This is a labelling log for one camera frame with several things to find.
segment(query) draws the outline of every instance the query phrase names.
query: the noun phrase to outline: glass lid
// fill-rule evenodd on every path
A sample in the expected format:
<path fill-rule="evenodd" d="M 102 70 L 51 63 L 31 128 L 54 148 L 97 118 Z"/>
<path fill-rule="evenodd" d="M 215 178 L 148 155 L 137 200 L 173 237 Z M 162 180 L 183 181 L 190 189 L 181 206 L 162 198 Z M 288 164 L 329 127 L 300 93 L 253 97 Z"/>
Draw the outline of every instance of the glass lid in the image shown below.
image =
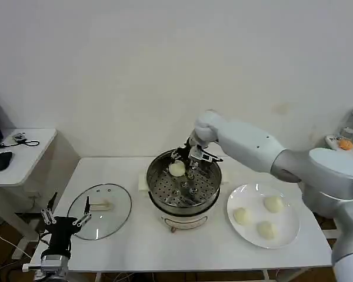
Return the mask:
<path fill-rule="evenodd" d="M 132 200 L 122 186 L 108 183 L 89 188 L 73 201 L 68 210 L 69 217 L 82 217 L 88 196 L 92 218 L 76 234 L 77 237 L 99 240 L 115 233 L 125 224 L 131 212 Z"/>

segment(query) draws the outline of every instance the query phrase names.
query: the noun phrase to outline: white plate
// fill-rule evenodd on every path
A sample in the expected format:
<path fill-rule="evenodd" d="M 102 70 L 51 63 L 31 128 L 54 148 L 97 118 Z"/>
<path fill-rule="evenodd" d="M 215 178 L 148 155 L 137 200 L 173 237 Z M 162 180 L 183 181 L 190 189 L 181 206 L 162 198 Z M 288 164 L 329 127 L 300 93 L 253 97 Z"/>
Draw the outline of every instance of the white plate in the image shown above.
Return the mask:
<path fill-rule="evenodd" d="M 282 197 L 285 208 L 279 213 L 270 213 L 264 206 L 264 197 Z M 244 207 L 251 213 L 251 224 L 239 225 L 233 216 L 235 209 Z M 245 184 L 236 188 L 228 199 L 228 216 L 234 229 L 247 241 L 266 249 L 278 249 L 292 243 L 299 232 L 299 217 L 278 190 L 265 184 Z M 270 221 L 277 228 L 277 236 L 272 240 L 262 238 L 257 232 L 257 223 Z"/>

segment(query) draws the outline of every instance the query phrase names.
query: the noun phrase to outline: metal pot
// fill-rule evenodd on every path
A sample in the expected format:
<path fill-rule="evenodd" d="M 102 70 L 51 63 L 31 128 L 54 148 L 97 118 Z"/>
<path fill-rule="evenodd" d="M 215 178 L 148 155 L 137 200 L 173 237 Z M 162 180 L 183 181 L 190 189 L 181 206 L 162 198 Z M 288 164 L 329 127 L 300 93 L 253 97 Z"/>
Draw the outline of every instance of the metal pot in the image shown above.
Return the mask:
<path fill-rule="evenodd" d="M 168 167 L 174 160 L 167 151 L 149 165 L 146 182 L 149 196 L 157 208 L 173 216 L 196 216 L 216 202 L 221 184 L 221 169 L 213 162 L 199 167 L 186 165 L 186 174 L 172 176 Z"/>

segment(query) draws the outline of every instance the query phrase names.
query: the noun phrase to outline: floor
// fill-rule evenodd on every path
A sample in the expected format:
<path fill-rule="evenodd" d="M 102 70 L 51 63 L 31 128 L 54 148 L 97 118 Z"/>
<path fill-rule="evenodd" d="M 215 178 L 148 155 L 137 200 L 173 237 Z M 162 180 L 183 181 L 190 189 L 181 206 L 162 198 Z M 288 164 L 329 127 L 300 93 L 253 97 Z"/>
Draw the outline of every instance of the floor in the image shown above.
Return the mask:
<path fill-rule="evenodd" d="M 335 224 L 332 220 L 327 220 L 320 216 L 315 216 L 322 229 L 334 229 Z M 0 235 L 8 241 L 17 244 L 21 235 L 6 223 L 0 225 Z M 335 240 L 328 240 L 330 245 Z M 36 243 L 30 244 L 26 249 L 28 254 L 33 254 Z M 23 273 L 21 266 L 30 261 L 29 258 L 23 258 L 21 261 L 11 260 L 11 254 L 14 248 L 0 239 L 0 268 L 6 264 L 13 263 L 0 269 L 0 282 L 30 282 L 33 279 L 33 273 Z M 277 271 L 269 271 L 270 278 L 275 278 Z M 102 282 L 112 282 L 118 273 L 103 274 Z M 89 282 L 94 282 L 95 273 L 84 273 Z M 148 281 L 148 282 L 185 282 L 185 281 L 240 281 L 240 280 L 260 280 L 263 279 L 261 271 L 232 271 L 232 272 L 190 272 L 190 273 L 137 273 L 128 278 L 126 274 L 121 274 L 116 281 Z M 293 282 L 335 282 L 336 279 L 331 267 L 314 268 L 297 277 Z"/>

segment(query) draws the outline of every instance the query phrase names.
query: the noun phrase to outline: steamed bun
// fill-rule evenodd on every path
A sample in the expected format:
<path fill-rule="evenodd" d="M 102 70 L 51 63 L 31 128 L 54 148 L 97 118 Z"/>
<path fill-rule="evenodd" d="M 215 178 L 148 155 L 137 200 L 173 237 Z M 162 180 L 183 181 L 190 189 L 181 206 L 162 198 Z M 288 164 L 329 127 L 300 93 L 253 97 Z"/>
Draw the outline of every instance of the steamed bun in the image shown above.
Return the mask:
<path fill-rule="evenodd" d="M 249 211 L 244 207 L 234 210 L 234 219 L 240 225 L 249 225 L 251 223 L 251 216 Z"/>
<path fill-rule="evenodd" d="M 175 177 L 183 176 L 186 173 L 184 163 L 180 160 L 176 160 L 174 163 L 169 164 L 169 172 Z"/>
<path fill-rule="evenodd" d="M 266 197 L 264 199 L 264 206 L 271 213 L 279 213 L 285 207 L 282 198 L 279 196 Z"/>
<path fill-rule="evenodd" d="M 259 235 L 267 240 L 272 240 L 277 236 L 276 226 L 269 221 L 262 221 L 257 224 Z"/>

